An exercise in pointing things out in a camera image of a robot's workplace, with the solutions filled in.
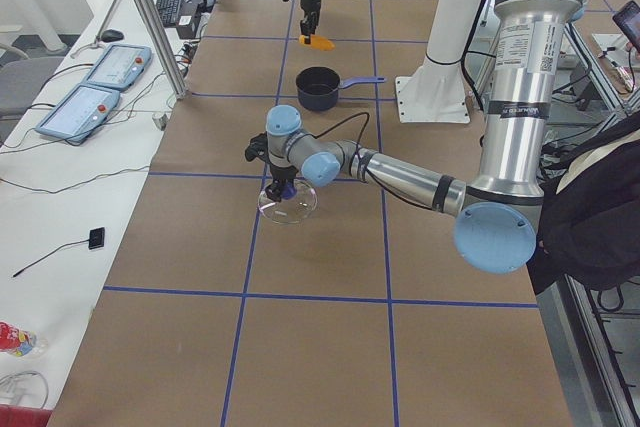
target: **pot handle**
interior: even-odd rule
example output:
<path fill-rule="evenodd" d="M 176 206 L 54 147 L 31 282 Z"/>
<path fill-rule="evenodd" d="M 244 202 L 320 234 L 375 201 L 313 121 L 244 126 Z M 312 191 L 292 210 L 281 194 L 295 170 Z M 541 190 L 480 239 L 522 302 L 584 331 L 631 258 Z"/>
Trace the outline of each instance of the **pot handle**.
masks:
<path fill-rule="evenodd" d="M 386 77 L 351 77 L 340 82 L 338 88 L 347 89 L 355 84 L 381 84 L 386 81 Z"/>

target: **computer mouse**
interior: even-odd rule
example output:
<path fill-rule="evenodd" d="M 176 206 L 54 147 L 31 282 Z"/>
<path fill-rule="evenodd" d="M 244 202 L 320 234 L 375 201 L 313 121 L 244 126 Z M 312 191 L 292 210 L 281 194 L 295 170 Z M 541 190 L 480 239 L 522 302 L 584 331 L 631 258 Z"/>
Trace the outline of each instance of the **computer mouse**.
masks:
<path fill-rule="evenodd" d="M 115 29 L 107 29 L 100 35 L 100 40 L 106 43 L 117 42 L 122 39 L 124 39 L 124 34 Z"/>

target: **black keyboard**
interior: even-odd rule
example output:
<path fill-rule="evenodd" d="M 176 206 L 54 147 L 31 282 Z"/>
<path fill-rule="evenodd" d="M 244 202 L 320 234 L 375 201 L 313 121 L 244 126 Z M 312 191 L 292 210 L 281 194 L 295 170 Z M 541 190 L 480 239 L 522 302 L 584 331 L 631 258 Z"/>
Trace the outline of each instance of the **black keyboard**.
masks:
<path fill-rule="evenodd" d="M 182 0 L 156 0 L 156 8 L 163 26 L 174 27 L 178 25 L 181 4 Z"/>

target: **white table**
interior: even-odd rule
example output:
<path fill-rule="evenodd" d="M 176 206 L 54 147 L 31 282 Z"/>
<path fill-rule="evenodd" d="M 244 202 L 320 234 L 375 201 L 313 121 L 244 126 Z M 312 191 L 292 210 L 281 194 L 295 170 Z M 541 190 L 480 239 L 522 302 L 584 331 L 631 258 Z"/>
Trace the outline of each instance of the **white table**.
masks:
<path fill-rule="evenodd" d="M 105 3 L 102 13 L 96 15 L 71 52 L 93 40 L 111 1 Z M 153 49 L 133 0 L 121 0 L 108 27 L 123 31 L 124 43 L 148 45 Z M 166 32 L 172 49 L 178 52 L 183 41 L 174 29 Z M 75 59 L 67 56 L 60 69 L 95 62 L 102 52 L 102 49 L 85 50 Z M 134 99 L 161 72 L 162 66 L 154 56 L 138 82 L 123 94 L 119 107 Z M 86 73 L 85 68 L 57 76 L 46 85 L 36 102 L 55 104 Z M 169 111 L 168 106 L 174 102 L 171 87 L 166 77 L 161 76 L 153 90 L 136 103 L 129 120 L 103 127 L 79 147 L 59 142 L 14 154 L 3 154 L 11 149 L 2 147 L 0 178 L 56 190 L 102 173 L 147 166 L 162 138 L 152 115 Z M 19 143 L 25 133 L 21 148 L 51 140 L 34 131 L 27 133 L 47 111 L 46 108 L 28 111 L 6 143 Z M 122 113 L 114 120 L 124 118 L 126 115 Z M 49 342 L 45 355 L 35 359 L 0 354 L 0 377 L 24 370 L 42 373 L 50 388 L 46 408 L 52 409 L 58 401 L 146 176 L 146 171 L 123 173 L 56 195 L 0 183 L 0 212 L 4 224 L 0 237 L 3 258 L 0 320 L 33 330 Z M 84 244 L 63 249 L 21 276 L 11 277 L 56 247 L 88 238 L 89 230 L 96 227 L 106 228 L 104 248 L 89 251 Z M 20 405 L 40 407 L 44 395 L 41 381 L 32 378 L 22 385 L 28 392 Z"/>

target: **saucepan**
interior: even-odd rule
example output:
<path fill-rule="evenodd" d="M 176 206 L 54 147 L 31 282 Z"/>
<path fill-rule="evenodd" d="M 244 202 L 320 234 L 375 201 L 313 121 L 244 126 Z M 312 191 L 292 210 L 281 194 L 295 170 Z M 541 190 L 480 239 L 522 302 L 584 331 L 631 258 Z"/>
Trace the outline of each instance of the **saucepan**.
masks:
<path fill-rule="evenodd" d="M 351 77 L 340 82 L 338 73 L 328 67 L 309 67 L 296 77 L 298 100 L 308 110 L 329 110 L 338 103 L 341 89 L 356 84 L 379 84 L 386 80 L 384 77 Z"/>

